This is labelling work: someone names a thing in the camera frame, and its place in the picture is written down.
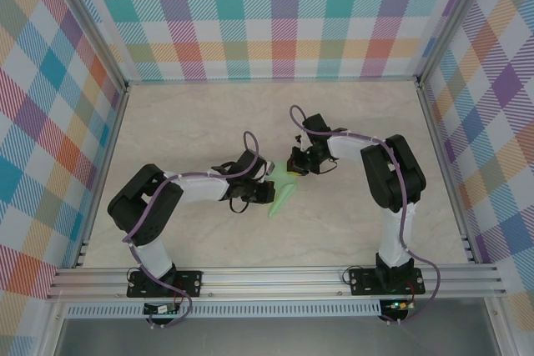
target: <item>plaid backdrop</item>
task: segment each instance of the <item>plaid backdrop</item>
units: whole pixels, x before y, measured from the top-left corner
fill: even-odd
[[[28,354],[119,92],[64,0],[0,0],[0,354]]]
[[[144,81],[410,77],[446,10],[446,0],[99,2],[86,0],[124,73]]]
[[[476,0],[426,86],[476,244],[534,354],[534,0]]]

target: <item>green object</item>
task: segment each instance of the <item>green object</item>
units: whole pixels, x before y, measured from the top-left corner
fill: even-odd
[[[265,180],[275,183],[275,200],[269,206],[269,217],[273,217],[297,189],[297,177],[287,172],[286,162],[275,162],[275,169]]]

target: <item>purple cable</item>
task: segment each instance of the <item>purple cable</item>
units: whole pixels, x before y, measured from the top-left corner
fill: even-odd
[[[406,245],[406,242],[404,241],[404,227],[405,227],[405,224],[406,224],[406,210],[408,208],[408,195],[406,193],[406,185],[405,185],[404,179],[402,177],[401,166],[397,162],[397,159],[395,158],[395,154],[393,153],[393,150],[389,146],[387,146],[387,144],[385,144],[384,141],[382,141],[382,140],[380,140],[378,138],[372,138],[372,137],[368,137],[366,135],[360,135],[358,133],[348,133],[348,132],[344,132],[344,133],[333,133],[333,132],[322,133],[322,132],[319,132],[319,131],[311,131],[310,129],[305,128],[302,124],[300,124],[296,120],[295,116],[293,115],[293,110],[295,108],[297,110],[299,110],[299,112],[302,114],[302,117],[304,118],[304,120],[306,120],[306,115],[304,113],[304,110],[302,110],[302,108],[300,106],[296,105],[296,104],[294,104],[293,106],[290,107],[291,120],[293,120],[293,123],[295,123],[295,125],[297,127],[299,127],[305,133],[311,133],[312,135],[332,136],[332,137],[353,137],[353,138],[363,139],[365,141],[378,143],[381,147],[383,147],[385,149],[387,154],[390,156],[391,162],[393,162],[393,166],[395,167],[395,172],[396,172],[397,177],[399,179],[400,193],[402,195],[402,215],[400,216],[400,232],[399,232],[400,245],[402,246],[402,248],[412,258],[414,258],[415,260],[419,260],[422,263],[425,263],[425,264],[428,264],[428,265],[432,266],[433,269],[435,269],[435,271],[436,271],[436,288],[434,289],[434,292],[432,293],[432,295],[428,299],[428,302],[425,304],[425,306],[423,306],[423,308],[418,313],[411,315],[410,317],[406,318],[404,321],[408,322],[408,321],[414,320],[415,318],[419,317],[423,313],[423,311],[425,311],[427,309],[428,305],[431,304],[432,301],[436,298],[437,292],[439,291],[440,285],[441,285],[441,272],[440,272],[440,269],[433,262],[431,262],[430,260],[426,260],[425,258],[421,258],[421,257],[417,256],[415,253],[413,253],[411,250],[409,250],[408,249],[408,245]]]
[[[252,162],[250,163],[250,165],[243,171],[241,171],[240,173],[236,173],[236,174],[228,174],[228,175],[221,175],[221,174],[210,174],[210,173],[202,173],[202,172],[193,172],[193,173],[185,173],[185,174],[181,174],[181,177],[193,177],[193,176],[201,176],[201,177],[209,177],[209,178],[219,178],[219,179],[229,179],[229,178],[237,178],[237,177],[241,177],[243,175],[245,175],[246,173],[248,173],[252,167],[256,164],[256,162],[258,161],[258,156],[259,156],[259,144],[258,144],[258,139],[256,139],[256,137],[254,136],[254,134],[250,131],[245,131],[243,133],[243,142],[244,142],[244,147],[247,149],[247,150],[250,150],[249,149],[249,145],[247,144],[247,134],[250,135],[250,137],[252,138],[253,142],[254,142],[254,146],[255,146],[255,150],[254,150],[254,159],[252,160]],[[175,180],[176,178],[178,178],[179,175],[174,175],[172,177],[169,177],[167,179],[165,179],[159,186],[158,188],[155,190],[154,192],[154,195],[152,195],[152,198],[150,199],[149,201],[149,204],[147,204],[147,207],[144,209],[143,211],[143,214],[141,214],[141,217],[139,218],[139,221],[135,224],[135,226],[130,230],[130,232],[123,238],[123,242],[124,243],[127,243],[129,245],[129,248],[130,248],[130,253],[132,254],[133,258],[135,259],[135,261],[139,264],[139,268],[141,269],[141,271],[143,271],[143,273],[146,274],[147,277],[149,277],[152,281],[154,281],[155,283],[161,285],[162,287],[165,287],[167,289],[170,289],[171,291],[175,291],[177,294],[183,296],[184,298],[187,298],[188,301],[189,301],[189,307],[187,309],[187,311],[185,312],[185,314],[183,316],[180,316],[178,318],[175,318],[173,321],[171,321],[170,323],[167,323],[165,324],[164,326],[158,326],[160,328],[166,328],[166,327],[172,327],[173,325],[176,325],[182,321],[184,321],[184,319],[187,317],[187,315],[189,313],[191,313],[192,309],[193,309],[193,299],[191,299],[191,297],[185,292],[185,291],[182,291],[181,289],[178,289],[176,287],[173,287],[172,285],[169,285],[167,283],[164,283],[163,281],[157,279],[156,277],[154,277],[144,266],[143,264],[141,263],[141,259],[139,258],[139,256],[137,255],[137,253],[134,251],[134,244],[132,243],[132,237],[139,231],[139,229],[141,228],[141,226],[143,226],[143,223],[144,223],[144,220],[147,218],[147,216],[149,215],[149,212],[150,212],[150,209],[153,207],[154,205],[154,202],[156,200],[156,198],[159,196],[159,194],[161,193],[161,191],[163,190],[164,186],[167,185],[168,183],[170,183],[171,181]],[[152,315],[149,315],[149,322],[151,324],[154,324],[154,322],[152,321]]]

